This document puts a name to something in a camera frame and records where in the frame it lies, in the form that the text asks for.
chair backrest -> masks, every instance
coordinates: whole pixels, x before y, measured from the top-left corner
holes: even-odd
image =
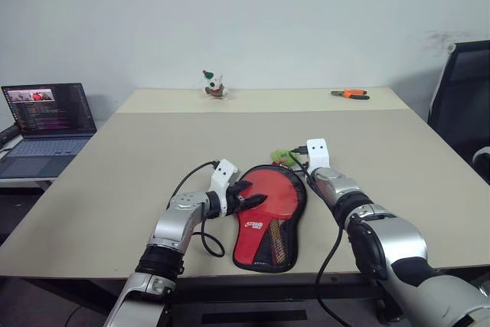
[[[469,164],[490,146],[490,41],[454,44],[428,123]],[[483,175],[488,180],[489,173]]]

pliers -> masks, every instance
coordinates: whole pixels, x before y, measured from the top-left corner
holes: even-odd
[[[369,100],[367,91],[365,90],[343,90],[330,92],[333,96],[344,97],[345,99]]]

white wall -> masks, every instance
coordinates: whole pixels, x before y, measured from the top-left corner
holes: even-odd
[[[196,87],[209,69],[232,88],[388,85],[424,115],[447,45],[488,38],[489,5],[0,0],[0,84],[82,82],[106,119],[137,87]]]

black cable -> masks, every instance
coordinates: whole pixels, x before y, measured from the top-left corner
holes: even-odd
[[[182,185],[184,185],[185,181],[187,179],[189,179],[195,172],[201,170],[202,168],[205,168],[206,166],[208,165],[212,165],[214,168],[217,168],[217,166],[219,165],[220,163],[218,161],[208,161],[208,162],[205,162],[204,164],[202,165],[199,165],[197,168],[193,169],[191,172],[189,172],[182,180],[180,183],[178,183],[177,185],[177,188],[175,188],[174,192],[171,194],[171,197],[174,197],[178,190],[181,188]]]
[[[68,323],[70,322],[71,317],[73,317],[73,316],[74,316],[74,314],[75,314],[76,312],[78,312],[78,310],[79,310],[79,309],[82,309],[82,308],[83,308],[83,306],[78,306],[77,308],[75,308],[75,309],[73,310],[73,312],[72,312],[72,313],[71,313],[71,314],[68,316],[67,321],[64,323],[64,327],[67,327],[67,326],[68,326]]]
[[[205,162],[204,164],[202,165],[199,165],[197,168],[193,169],[192,171],[190,171],[181,181],[180,183],[178,183],[177,185],[177,188],[175,188],[174,192],[171,194],[171,198],[173,198],[178,190],[181,188],[182,185],[184,185],[184,183],[187,181],[187,179],[189,179],[195,172],[201,170],[202,168],[205,168],[206,166],[213,166],[214,168],[216,168],[218,165],[219,165],[219,161],[209,161],[209,162]],[[206,218],[204,217],[204,208],[202,208],[202,222],[201,222],[201,231],[195,231],[194,233],[192,233],[192,235],[201,235],[201,242],[202,242],[202,245],[204,247],[205,250],[207,250],[207,252],[211,255],[211,256],[214,256],[214,257],[218,257],[218,258],[221,258],[221,257],[224,257],[224,247],[223,247],[223,244],[216,238],[214,237],[213,235],[211,234],[208,234],[206,233],[206,231],[204,230],[204,227],[205,227],[205,224],[206,224]],[[216,243],[216,245],[219,246],[220,250],[221,250],[221,253],[216,253],[214,252],[206,243],[206,237],[208,237],[209,239],[211,239],[213,242]]]
[[[202,241],[202,245],[204,247],[205,250],[207,250],[207,252],[211,255],[211,256],[214,256],[214,257],[217,257],[217,258],[222,258],[224,257],[224,247],[223,247],[223,244],[216,238],[214,237],[213,235],[211,234],[208,234],[206,231],[204,231],[204,225],[206,224],[206,219],[203,218],[202,222],[201,222],[201,231],[195,231],[194,233],[192,233],[192,235],[201,235],[201,241]],[[216,245],[219,246],[220,250],[221,250],[221,253],[216,253],[215,251],[213,251],[206,243],[206,237],[210,238],[213,242],[216,243]]]
[[[330,308],[326,306],[326,304],[322,300],[322,296],[320,295],[320,280],[322,279],[323,273],[325,272],[325,268],[327,268],[328,263],[330,262],[335,252],[337,251],[337,248],[342,240],[343,233],[344,231],[342,230],[342,228],[338,227],[337,240],[335,241],[334,246],[330,249],[330,252],[328,252],[328,256],[323,261],[322,266],[320,267],[320,271],[316,275],[315,294],[316,294],[316,299],[318,300],[318,303],[323,308],[323,310],[325,310],[333,319],[335,319],[338,323],[340,323],[344,327],[351,327],[351,325],[349,325],[346,321],[344,321],[344,319],[340,318],[337,314],[335,314]]]
[[[312,176],[308,173],[308,171],[301,164],[301,162],[299,162],[299,160],[297,160],[291,152],[289,152],[289,156],[291,157],[291,159],[294,160],[294,162],[300,168],[302,168],[302,171],[306,175],[306,182],[308,183],[308,186],[312,189],[312,191],[315,192],[316,195],[318,195],[320,197],[320,199],[322,199],[322,201],[326,204],[328,210],[330,211],[331,206],[329,205],[329,203],[328,203],[327,199],[325,198],[325,196],[320,192],[319,188],[316,186],[316,183],[315,183],[315,181],[313,181]],[[325,269],[327,268],[328,263],[330,262],[330,260],[334,256],[335,252],[337,251],[337,248],[340,245],[340,242],[342,240],[342,234],[343,233],[344,233],[344,231],[339,226],[338,227],[337,240],[335,241],[334,246],[330,249],[330,252],[328,252],[327,257],[325,258],[325,260],[322,263],[322,266],[320,267],[320,271],[316,275],[316,279],[315,279],[315,294],[316,294],[316,299],[318,300],[318,303],[323,308],[323,310],[325,310],[333,319],[335,319],[338,323],[340,323],[344,327],[351,327],[351,325],[349,325],[346,321],[344,321],[342,318],[340,318],[339,316],[337,316],[337,314],[335,314],[330,308],[328,308],[326,306],[326,304],[323,302],[322,297],[320,295],[320,281],[322,279],[322,275],[325,272]]]
[[[308,162],[306,162],[305,164],[300,164],[298,169],[290,168],[289,170],[292,170],[292,172],[301,172],[302,174],[304,174],[305,170],[307,169],[308,169]]]

table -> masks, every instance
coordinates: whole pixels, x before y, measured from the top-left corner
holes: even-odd
[[[126,278],[169,195],[195,166],[226,158],[245,172],[270,162],[275,149],[320,137],[332,167],[421,230],[433,267],[489,265],[487,184],[390,89],[369,89],[370,100],[329,92],[239,90],[220,101],[200,91],[137,90],[0,247],[0,275]],[[207,190],[210,175],[199,172],[182,190]],[[234,218],[208,221],[207,230],[227,255],[210,257],[195,237],[184,278],[255,274],[233,265]],[[309,192],[299,257],[289,273],[316,273],[336,232],[330,213]],[[329,272],[355,271],[344,239]]]

